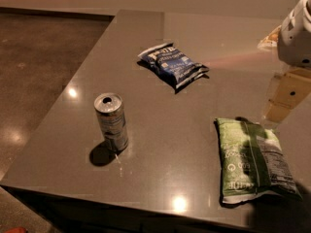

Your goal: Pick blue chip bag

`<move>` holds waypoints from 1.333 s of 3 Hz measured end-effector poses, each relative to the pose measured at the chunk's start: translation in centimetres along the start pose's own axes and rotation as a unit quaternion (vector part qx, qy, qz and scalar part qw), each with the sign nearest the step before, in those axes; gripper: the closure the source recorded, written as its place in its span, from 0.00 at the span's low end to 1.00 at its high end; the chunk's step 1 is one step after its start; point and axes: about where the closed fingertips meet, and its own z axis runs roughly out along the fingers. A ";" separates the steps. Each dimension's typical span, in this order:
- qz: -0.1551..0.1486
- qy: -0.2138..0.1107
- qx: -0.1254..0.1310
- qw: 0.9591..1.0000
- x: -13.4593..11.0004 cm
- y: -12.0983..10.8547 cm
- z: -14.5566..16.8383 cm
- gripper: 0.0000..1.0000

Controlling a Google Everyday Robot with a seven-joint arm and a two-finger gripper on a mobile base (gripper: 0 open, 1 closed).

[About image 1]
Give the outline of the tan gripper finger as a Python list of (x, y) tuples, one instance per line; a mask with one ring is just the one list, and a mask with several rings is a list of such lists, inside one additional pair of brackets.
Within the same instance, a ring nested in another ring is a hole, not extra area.
[(311, 69), (291, 67), (283, 74), (276, 73), (268, 91), (263, 118), (280, 123), (311, 93)]

